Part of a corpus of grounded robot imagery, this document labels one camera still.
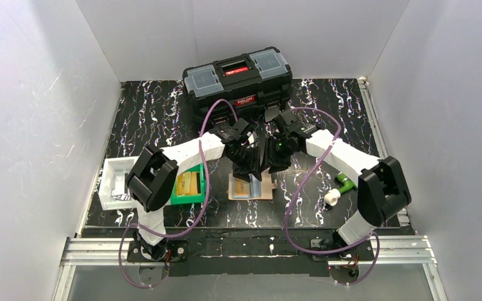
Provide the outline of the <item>printed card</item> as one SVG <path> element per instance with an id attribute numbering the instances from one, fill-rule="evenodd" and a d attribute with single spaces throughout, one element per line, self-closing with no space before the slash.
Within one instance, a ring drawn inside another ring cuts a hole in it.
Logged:
<path id="1" fill-rule="evenodd" d="M 131 197 L 125 185 L 127 174 L 120 174 L 114 178 L 114 187 L 111 196 L 116 201 L 130 201 Z"/>

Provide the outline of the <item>yellow cards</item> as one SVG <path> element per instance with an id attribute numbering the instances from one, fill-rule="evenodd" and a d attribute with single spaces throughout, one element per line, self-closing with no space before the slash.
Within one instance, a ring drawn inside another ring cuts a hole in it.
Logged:
<path id="1" fill-rule="evenodd" d="M 177 196 L 197 196 L 201 194 L 200 172 L 186 171 L 177 177 Z"/>

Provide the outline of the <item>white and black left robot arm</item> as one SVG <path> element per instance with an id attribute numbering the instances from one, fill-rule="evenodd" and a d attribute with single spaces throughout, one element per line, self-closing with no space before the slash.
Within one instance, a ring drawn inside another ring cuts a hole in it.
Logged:
<path id="1" fill-rule="evenodd" d="M 226 157 L 233 163 L 233 175 L 248 181 L 262 180 L 259 146 L 251 145 L 254 127 L 244 119 L 233 125 L 214 127 L 173 147 L 147 146 L 126 176 L 126 188 L 137 209 L 133 234 L 140 249 L 154 261 L 166 254 L 170 237 L 164 226 L 163 209 L 170 204 L 178 176 L 194 166 Z"/>

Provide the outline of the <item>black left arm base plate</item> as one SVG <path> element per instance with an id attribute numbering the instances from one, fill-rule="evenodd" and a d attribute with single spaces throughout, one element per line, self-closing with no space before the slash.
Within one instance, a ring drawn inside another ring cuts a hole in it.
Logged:
<path id="1" fill-rule="evenodd" d="M 188 242 L 185 240 L 163 240 L 152 248 L 151 253 L 138 241 L 129 243 L 126 261 L 131 263 L 180 263 L 188 259 Z"/>

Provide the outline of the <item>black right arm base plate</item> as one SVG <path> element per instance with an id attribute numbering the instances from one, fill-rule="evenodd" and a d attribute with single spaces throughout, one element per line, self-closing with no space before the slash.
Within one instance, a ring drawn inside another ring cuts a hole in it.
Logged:
<path id="1" fill-rule="evenodd" d="M 337 246 L 333 246 L 333 241 L 330 239 L 312 239 L 309 242 L 309 249 L 315 251 L 334 250 Z M 360 261 L 372 261 L 375 256 L 370 241 L 364 241 L 362 244 L 340 253 L 332 253 L 327 255 L 310 255 L 315 262 L 331 261 L 336 262 L 337 265 L 352 267 L 359 264 Z"/>

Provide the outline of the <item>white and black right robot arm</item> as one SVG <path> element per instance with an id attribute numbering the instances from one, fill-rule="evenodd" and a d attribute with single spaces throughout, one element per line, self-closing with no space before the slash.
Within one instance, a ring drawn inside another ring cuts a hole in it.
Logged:
<path id="1" fill-rule="evenodd" d="M 341 126 L 335 133 L 318 124 L 306 124 L 295 115 L 296 108 L 285 110 L 272 121 L 277 131 L 268 142 L 271 157 L 288 159 L 297 152 L 317 158 L 292 196 L 284 216 L 284 234 L 296 250 L 316 256 L 348 251 L 374 234 L 376 228 L 411 203 L 411 195 L 400 162 L 362 152 L 340 138 Z M 303 186 L 322 163 L 343 172 L 358 189 L 357 211 L 333 233 L 334 249 L 313 250 L 296 244 L 289 234 L 289 217 Z"/>

